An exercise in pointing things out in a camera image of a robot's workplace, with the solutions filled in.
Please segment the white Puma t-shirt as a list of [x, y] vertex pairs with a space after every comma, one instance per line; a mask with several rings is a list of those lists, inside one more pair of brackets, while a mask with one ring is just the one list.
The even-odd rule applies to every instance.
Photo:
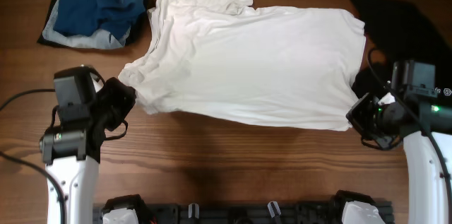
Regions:
[[152, 40], [119, 80], [148, 114], [190, 112], [258, 126], [345, 131], [364, 23], [340, 8], [253, 0], [157, 0]]

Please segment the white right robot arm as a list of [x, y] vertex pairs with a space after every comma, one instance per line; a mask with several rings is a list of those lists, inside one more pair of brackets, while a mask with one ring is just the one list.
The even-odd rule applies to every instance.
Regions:
[[409, 223], [451, 222], [451, 107], [436, 102], [435, 67], [396, 62], [387, 94], [367, 93], [346, 117], [363, 145], [402, 145], [409, 175]]

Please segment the black garment with logo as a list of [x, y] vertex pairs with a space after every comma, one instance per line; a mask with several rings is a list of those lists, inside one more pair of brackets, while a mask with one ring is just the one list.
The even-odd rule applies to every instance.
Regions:
[[352, 89], [361, 98], [366, 93], [383, 97], [387, 91], [375, 79], [391, 80], [397, 61], [413, 59], [435, 65], [437, 102], [451, 104], [451, 45], [416, 5], [401, 0], [350, 0], [364, 22], [364, 31], [385, 55], [386, 63], [360, 71]]

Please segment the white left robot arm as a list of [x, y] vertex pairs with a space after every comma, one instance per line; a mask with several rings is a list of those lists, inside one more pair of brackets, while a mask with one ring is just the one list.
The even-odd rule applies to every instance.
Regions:
[[48, 223], [91, 223], [100, 149], [107, 131], [126, 125], [136, 91], [90, 66], [54, 75], [57, 106], [40, 139], [48, 186]]

